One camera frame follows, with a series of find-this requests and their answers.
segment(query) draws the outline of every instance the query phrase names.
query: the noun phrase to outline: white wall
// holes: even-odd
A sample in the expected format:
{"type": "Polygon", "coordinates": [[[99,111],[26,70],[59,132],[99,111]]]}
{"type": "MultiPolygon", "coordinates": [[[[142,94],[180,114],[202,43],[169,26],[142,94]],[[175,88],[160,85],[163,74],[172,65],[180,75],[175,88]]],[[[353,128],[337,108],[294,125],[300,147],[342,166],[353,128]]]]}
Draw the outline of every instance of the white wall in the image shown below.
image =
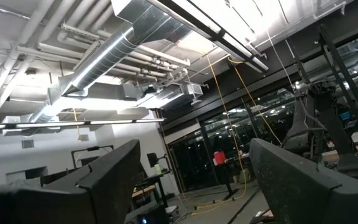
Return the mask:
{"type": "MultiPolygon", "coordinates": [[[[143,119],[151,119],[154,118],[152,112],[143,119]]],[[[156,153],[158,157],[166,154],[165,144],[163,139],[158,132],[158,124],[157,123],[135,123],[135,124],[115,124],[109,126],[114,131],[114,148],[117,148],[124,143],[132,140],[138,139],[140,141],[140,151],[141,158],[140,161],[147,173],[148,176],[154,175],[154,168],[150,167],[149,161],[147,160],[148,153],[156,153]]],[[[168,168],[165,160],[159,161],[160,165],[163,168],[168,168]]],[[[173,174],[165,175],[161,178],[161,182],[163,185],[163,189],[165,194],[173,193],[177,194],[178,188],[175,182],[175,178],[173,174]]]]}
{"type": "MultiPolygon", "coordinates": [[[[47,167],[48,174],[72,169],[71,151],[97,145],[94,132],[88,128],[80,130],[88,134],[89,141],[78,140],[76,129],[67,129],[55,134],[36,134],[31,138],[23,136],[4,137],[0,134],[0,185],[6,184],[6,174],[38,167],[47,167]],[[22,149],[22,140],[34,140],[34,148],[22,149]]],[[[99,151],[77,152],[80,159],[98,156],[99,151]]]]}

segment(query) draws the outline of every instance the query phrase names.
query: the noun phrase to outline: ventilation duct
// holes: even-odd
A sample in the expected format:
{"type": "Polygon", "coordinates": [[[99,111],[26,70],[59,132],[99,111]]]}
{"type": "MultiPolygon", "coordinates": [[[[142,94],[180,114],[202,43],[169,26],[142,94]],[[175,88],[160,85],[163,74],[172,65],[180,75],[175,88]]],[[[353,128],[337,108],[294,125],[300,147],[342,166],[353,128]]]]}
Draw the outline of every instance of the ventilation duct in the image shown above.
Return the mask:
{"type": "Polygon", "coordinates": [[[173,110],[181,105],[191,102],[203,94],[201,87],[194,83],[186,85],[170,85],[160,92],[148,93],[137,102],[137,106],[148,109],[162,108],[173,110]]]}
{"type": "MultiPolygon", "coordinates": [[[[89,58],[87,58],[71,76],[71,80],[62,80],[58,87],[48,90],[48,99],[33,115],[21,116],[21,122],[49,122],[62,109],[86,108],[85,102],[90,99],[88,90],[96,80],[108,73],[123,58],[129,55],[143,42],[157,39],[181,38],[190,30],[172,19],[159,8],[144,0],[113,1],[112,7],[117,17],[126,22],[115,31],[89,58]]],[[[133,86],[122,85],[120,92],[132,92],[133,86]]],[[[101,105],[112,105],[111,110],[120,109],[121,104],[128,107],[128,101],[120,99],[115,102],[101,102],[101,105]]]]}

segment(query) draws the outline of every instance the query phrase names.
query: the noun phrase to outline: yellow cable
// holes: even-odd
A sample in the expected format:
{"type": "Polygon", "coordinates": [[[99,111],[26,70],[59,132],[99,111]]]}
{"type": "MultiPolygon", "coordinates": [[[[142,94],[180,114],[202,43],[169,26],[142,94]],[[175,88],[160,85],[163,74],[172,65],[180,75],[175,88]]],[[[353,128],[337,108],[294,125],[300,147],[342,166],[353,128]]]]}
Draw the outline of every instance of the yellow cable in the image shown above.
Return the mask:
{"type": "Polygon", "coordinates": [[[219,206],[220,206],[220,205],[218,205],[218,206],[216,206],[216,207],[214,207],[214,208],[212,208],[212,209],[210,209],[210,210],[208,210],[208,211],[205,211],[205,212],[193,212],[193,213],[191,214],[191,216],[201,215],[201,214],[204,214],[204,213],[213,211],[213,210],[219,208],[219,206]]]}
{"type": "Polygon", "coordinates": [[[278,143],[280,143],[280,145],[281,145],[281,141],[280,141],[279,138],[276,136],[276,134],[274,134],[273,129],[270,127],[269,123],[268,123],[268,122],[266,121],[266,119],[263,117],[262,112],[260,112],[260,110],[258,109],[257,104],[256,104],[255,100],[253,99],[252,95],[250,94],[250,92],[249,92],[249,90],[248,90],[246,84],[245,84],[244,81],[242,80],[242,77],[241,77],[239,71],[237,70],[236,67],[234,67],[234,69],[235,69],[237,75],[239,76],[239,78],[240,78],[240,80],[241,80],[241,82],[242,82],[244,88],[246,89],[246,91],[247,91],[247,93],[248,93],[248,95],[249,95],[249,98],[252,100],[252,102],[253,102],[255,108],[258,110],[260,117],[264,120],[264,122],[265,122],[265,124],[267,125],[267,127],[269,128],[270,132],[274,135],[274,137],[276,138],[276,140],[278,141],[278,143]]]}
{"type": "MultiPolygon", "coordinates": [[[[241,167],[241,172],[242,172],[242,175],[244,175],[244,182],[245,182],[244,192],[242,193],[242,195],[241,195],[240,197],[234,198],[235,200],[237,200],[237,199],[242,198],[242,197],[246,194],[246,191],[247,191],[247,179],[246,179],[246,175],[245,175],[245,172],[244,172],[244,168],[243,168],[243,166],[242,166],[242,161],[241,161],[241,157],[240,157],[240,149],[239,149],[238,144],[237,144],[237,140],[236,140],[236,135],[235,135],[235,132],[234,132],[234,128],[233,128],[233,125],[232,125],[232,123],[231,123],[231,120],[230,120],[230,117],[229,117],[229,113],[227,112],[227,108],[226,108],[225,102],[224,102],[223,97],[222,97],[221,89],[220,89],[220,87],[219,87],[218,80],[216,79],[215,71],[214,71],[214,69],[213,69],[213,67],[212,67],[212,64],[211,64],[211,61],[210,61],[208,55],[206,56],[206,58],[208,59],[209,67],[211,68],[212,74],[213,74],[213,76],[214,76],[215,84],[216,84],[216,87],[218,88],[218,93],[219,93],[219,96],[220,96],[220,98],[221,98],[224,111],[226,112],[227,120],[229,121],[229,125],[230,125],[230,128],[231,128],[232,137],[233,137],[233,140],[234,140],[234,145],[236,146],[236,149],[237,149],[237,156],[238,156],[238,159],[239,159],[239,163],[240,163],[240,167],[241,167]]],[[[199,213],[196,213],[196,214],[199,215],[199,214],[203,214],[203,213],[210,212],[210,211],[212,211],[212,210],[218,208],[218,207],[220,206],[220,204],[226,203],[226,202],[230,202],[230,200],[220,201],[220,202],[214,203],[214,204],[212,204],[212,205],[196,206],[196,208],[199,209],[199,208],[208,208],[208,207],[213,207],[213,206],[218,205],[217,207],[215,207],[215,208],[213,208],[213,209],[211,209],[211,210],[208,210],[208,211],[205,211],[205,212],[199,212],[199,213]]]]}
{"type": "MultiPolygon", "coordinates": [[[[78,121],[77,120],[77,114],[75,113],[75,109],[73,108],[73,113],[74,113],[74,119],[75,121],[78,121]]],[[[80,127],[77,126],[77,133],[78,133],[78,140],[80,140],[80,127]]]]}

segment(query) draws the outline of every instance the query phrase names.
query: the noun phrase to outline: floor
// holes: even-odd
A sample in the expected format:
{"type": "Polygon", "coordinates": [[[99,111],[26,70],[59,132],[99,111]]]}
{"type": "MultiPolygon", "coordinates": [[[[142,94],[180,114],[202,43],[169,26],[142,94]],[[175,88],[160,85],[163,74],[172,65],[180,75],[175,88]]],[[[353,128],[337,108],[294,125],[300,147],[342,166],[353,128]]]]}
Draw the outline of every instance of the floor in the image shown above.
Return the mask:
{"type": "Polygon", "coordinates": [[[232,184],[232,188],[239,189],[234,195],[234,198],[238,198],[235,201],[228,200],[220,204],[217,202],[216,205],[202,205],[202,203],[212,202],[213,200],[222,200],[227,195],[226,186],[221,185],[209,189],[189,192],[185,194],[186,199],[182,200],[182,203],[177,197],[172,198],[168,201],[168,205],[179,206],[180,213],[177,217],[184,215],[184,217],[177,222],[180,224],[248,224],[257,212],[266,210],[269,207],[263,193],[259,190],[259,186],[256,181],[247,184],[247,190],[245,194],[244,185],[242,184],[232,184]],[[254,195],[254,197],[249,201],[244,209],[241,210],[241,207],[256,191],[257,193],[254,195]],[[195,205],[208,207],[195,210],[195,205]]]}

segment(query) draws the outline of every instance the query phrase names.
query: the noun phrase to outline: black equipment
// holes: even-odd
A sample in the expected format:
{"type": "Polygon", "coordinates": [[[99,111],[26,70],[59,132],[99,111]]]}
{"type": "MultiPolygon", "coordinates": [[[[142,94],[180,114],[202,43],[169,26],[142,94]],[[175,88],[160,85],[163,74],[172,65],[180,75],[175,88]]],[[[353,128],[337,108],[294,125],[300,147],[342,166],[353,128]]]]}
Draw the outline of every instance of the black equipment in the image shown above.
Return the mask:
{"type": "Polygon", "coordinates": [[[251,163],[277,223],[358,223],[358,180],[261,139],[251,163]]]}
{"type": "Polygon", "coordinates": [[[131,140],[42,189],[0,188],[0,223],[124,223],[139,162],[131,140]]]}

